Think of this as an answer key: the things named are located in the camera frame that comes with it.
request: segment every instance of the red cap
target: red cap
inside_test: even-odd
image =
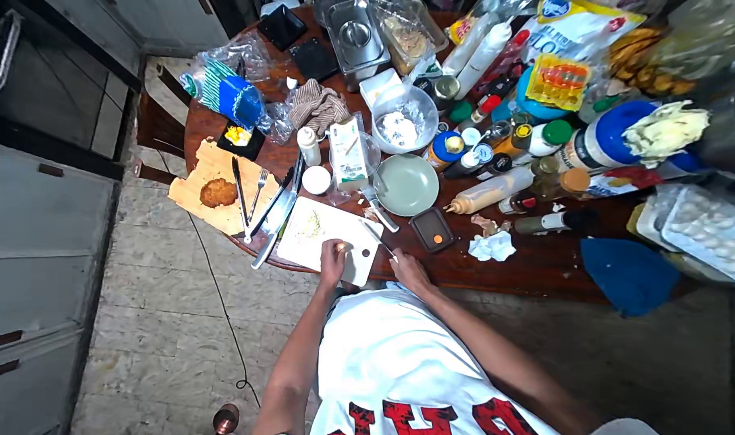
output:
[[[515,38],[513,38],[513,44],[521,45],[521,44],[525,43],[526,40],[528,39],[528,36],[531,35],[531,34],[532,33],[529,32],[528,30],[522,30],[522,31],[518,32],[515,35]]]
[[[502,103],[502,99],[499,97],[499,95],[491,95],[490,97],[486,98],[486,101],[483,102],[483,104],[480,105],[480,113],[486,114],[491,113],[492,110],[496,109],[499,104]]]

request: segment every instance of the dish towel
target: dish towel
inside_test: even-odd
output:
[[[323,87],[316,79],[309,79],[293,95],[293,109],[289,117],[295,128],[311,127],[317,137],[323,137],[334,122],[351,116],[343,96],[329,87]]]

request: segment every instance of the tile floor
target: tile floor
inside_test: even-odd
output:
[[[130,147],[165,169],[159,153],[133,139]],[[166,163],[184,175],[182,160]],[[262,399],[317,277],[253,271],[246,254],[194,221]],[[735,433],[734,291],[699,290],[637,319],[575,302],[449,293],[604,415],[642,418],[664,435]],[[237,433],[248,434],[257,406],[248,389],[235,388],[243,376],[188,214],[165,186],[127,173],[72,433],[206,435],[218,407],[233,402]],[[312,396],[306,420],[315,412]]]

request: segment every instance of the flour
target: flour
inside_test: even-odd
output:
[[[413,121],[400,111],[385,114],[379,125],[382,126],[381,133],[387,141],[399,148],[410,148],[419,138]]]

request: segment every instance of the person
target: person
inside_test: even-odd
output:
[[[390,260],[400,285],[334,303],[347,255],[341,242],[322,245],[320,283],[278,356],[253,435],[304,435],[313,387],[322,400],[310,430],[317,435],[582,435],[600,425],[401,249]],[[603,433],[654,431],[623,419],[595,431]]]

